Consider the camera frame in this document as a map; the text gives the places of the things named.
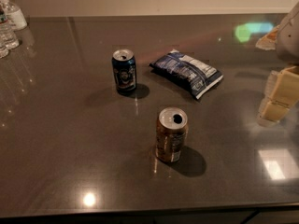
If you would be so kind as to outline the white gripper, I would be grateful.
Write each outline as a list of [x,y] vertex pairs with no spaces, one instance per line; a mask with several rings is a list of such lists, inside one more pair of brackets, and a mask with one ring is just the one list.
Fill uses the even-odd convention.
[[[279,26],[274,27],[257,41],[255,47],[262,50],[276,49],[280,60],[286,63],[299,63],[299,2]],[[267,79],[264,98],[258,110],[258,124],[263,127],[276,125],[298,101],[299,67],[290,66],[281,71],[272,71]]]

